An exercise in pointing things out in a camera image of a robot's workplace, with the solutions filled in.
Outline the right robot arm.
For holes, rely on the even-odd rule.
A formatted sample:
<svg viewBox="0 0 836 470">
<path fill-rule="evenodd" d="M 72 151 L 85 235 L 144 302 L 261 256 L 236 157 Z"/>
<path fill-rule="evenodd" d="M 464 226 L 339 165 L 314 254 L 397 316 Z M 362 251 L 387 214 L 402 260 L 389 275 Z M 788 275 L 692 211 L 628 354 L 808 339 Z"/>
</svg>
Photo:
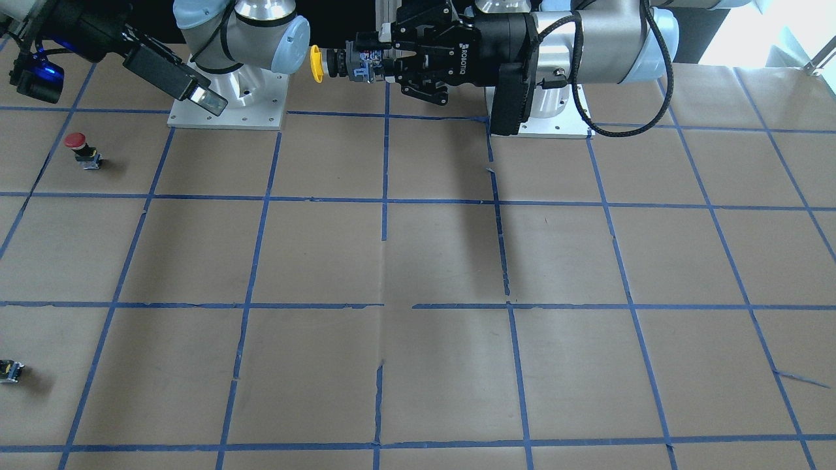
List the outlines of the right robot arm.
<svg viewBox="0 0 836 470">
<path fill-rule="evenodd" d="M 51 55 L 96 63 L 117 54 L 155 88 L 220 116 L 228 100 L 212 89 L 212 75 L 245 67 L 292 74 L 310 44 L 310 23 L 293 1 L 176 1 L 171 10 L 189 61 L 131 21 L 131 1 L 3 1 L 2 35 L 19 48 L 10 84 L 21 95 L 55 104 L 65 71 Z"/>
</svg>

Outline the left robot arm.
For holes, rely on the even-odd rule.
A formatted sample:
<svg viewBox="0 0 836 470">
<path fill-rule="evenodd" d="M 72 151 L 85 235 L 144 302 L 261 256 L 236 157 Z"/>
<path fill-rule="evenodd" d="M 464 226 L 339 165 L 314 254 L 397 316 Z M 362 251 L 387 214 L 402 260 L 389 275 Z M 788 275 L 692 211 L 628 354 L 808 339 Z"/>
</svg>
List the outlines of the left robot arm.
<svg viewBox="0 0 836 470">
<path fill-rule="evenodd" d="M 404 95 L 446 105 L 451 86 L 491 89 L 490 130 L 519 133 L 537 91 L 627 84 L 671 74 L 680 24 L 673 8 L 743 1 L 385 1 L 373 33 L 385 75 Z"/>
</svg>

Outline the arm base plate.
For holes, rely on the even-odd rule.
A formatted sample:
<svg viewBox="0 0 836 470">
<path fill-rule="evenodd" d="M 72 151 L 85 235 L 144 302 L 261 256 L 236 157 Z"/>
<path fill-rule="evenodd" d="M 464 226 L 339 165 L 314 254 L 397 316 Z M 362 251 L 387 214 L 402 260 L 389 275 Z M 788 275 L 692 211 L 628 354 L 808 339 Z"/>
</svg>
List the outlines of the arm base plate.
<svg viewBox="0 0 836 470">
<path fill-rule="evenodd" d="M 522 123 L 519 138 L 585 139 L 590 133 L 573 101 L 570 86 L 534 92 L 528 120 Z"/>
<path fill-rule="evenodd" d="M 227 100 L 220 116 L 191 101 L 174 101 L 167 125 L 179 129 L 280 131 L 286 110 L 290 76 L 243 65 L 230 74 L 201 74 L 211 90 Z"/>
</svg>

